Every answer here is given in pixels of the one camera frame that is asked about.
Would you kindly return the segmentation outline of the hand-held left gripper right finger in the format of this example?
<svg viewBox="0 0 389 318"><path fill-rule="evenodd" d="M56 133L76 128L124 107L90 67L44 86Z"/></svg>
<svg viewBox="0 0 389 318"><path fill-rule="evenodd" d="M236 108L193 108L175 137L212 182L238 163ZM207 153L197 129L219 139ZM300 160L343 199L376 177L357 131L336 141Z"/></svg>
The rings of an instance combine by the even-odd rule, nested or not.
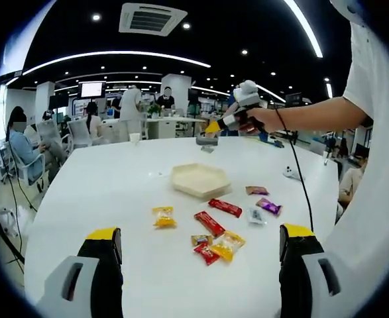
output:
<svg viewBox="0 0 389 318"><path fill-rule="evenodd" d="M280 225L281 317L354 317L353 272L307 227Z"/></svg>

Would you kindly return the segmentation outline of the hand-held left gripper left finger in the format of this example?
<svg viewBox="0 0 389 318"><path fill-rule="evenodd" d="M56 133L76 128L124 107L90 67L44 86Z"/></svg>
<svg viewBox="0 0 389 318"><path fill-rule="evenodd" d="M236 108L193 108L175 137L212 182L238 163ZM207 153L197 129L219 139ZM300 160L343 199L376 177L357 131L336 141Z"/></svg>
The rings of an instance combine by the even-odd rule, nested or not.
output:
<svg viewBox="0 0 389 318"><path fill-rule="evenodd" d="M89 234L44 282L36 304L43 317L122 317L121 230Z"/></svg>

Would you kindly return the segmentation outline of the person's right hand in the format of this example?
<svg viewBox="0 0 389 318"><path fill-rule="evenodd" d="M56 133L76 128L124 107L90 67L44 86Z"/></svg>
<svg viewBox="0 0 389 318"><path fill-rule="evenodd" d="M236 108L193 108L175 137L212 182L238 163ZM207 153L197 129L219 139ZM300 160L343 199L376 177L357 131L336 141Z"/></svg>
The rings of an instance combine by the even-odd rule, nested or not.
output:
<svg viewBox="0 0 389 318"><path fill-rule="evenodd" d="M281 129L282 124L279 116L277 115L276 110L265 109L265 108L254 108L247 111L247 117L249 121L242 128L243 131L247 133L255 133L259 129L254 125L254 118L256 121L260 122L262 129L268 133L273 133Z"/></svg>

